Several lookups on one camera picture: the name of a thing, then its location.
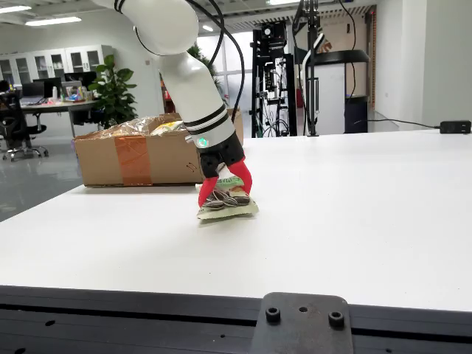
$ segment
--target potted plant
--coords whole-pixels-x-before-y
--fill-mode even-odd
[[[88,89],[96,90],[100,95],[97,108],[102,110],[103,114],[97,123],[105,129],[136,118],[136,109],[132,106],[136,101],[128,92],[128,89],[137,86],[128,83],[133,74],[130,69],[116,69],[113,55],[108,55],[105,64],[97,67],[97,78]]]

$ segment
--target ceiling light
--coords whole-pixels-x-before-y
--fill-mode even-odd
[[[12,7],[3,7],[0,9],[0,13],[16,13],[18,11],[31,10],[29,6],[12,6]]]
[[[300,2],[299,0],[268,0],[269,5],[284,5],[284,4],[291,4],[294,2]]]
[[[48,24],[70,24],[71,22],[82,21],[78,17],[64,17],[64,18],[52,18],[50,20],[40,20],[40,21],[29,21],[25,23],[27,26],[47,26]]]

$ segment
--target green led light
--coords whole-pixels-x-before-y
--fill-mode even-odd
[[[198,144],[203,147],[203,148],[206,148],[208,146],[208,140],[206,140],[205,138],[200,138],[198,140]]]

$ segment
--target black power adapter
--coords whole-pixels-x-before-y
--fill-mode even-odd
[[[441,122],[441,134],[470,134],[472,123],[470,120],[451,120]]]

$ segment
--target desk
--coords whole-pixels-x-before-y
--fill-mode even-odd
[[[71,103],[64,102],[58,105],[26,105],[21,107],[25,114],[44,114],[44,113],[60,113],[69,112],[71,121],[72,136],[75,137],[74,120],[71,112],[73,111],[90,111],[95,105],[95,101]]]
[[[253,218],[200,223],[193,187],[78,187],[0,223],[0,284],[472,310],[472,135],[244,148]]]

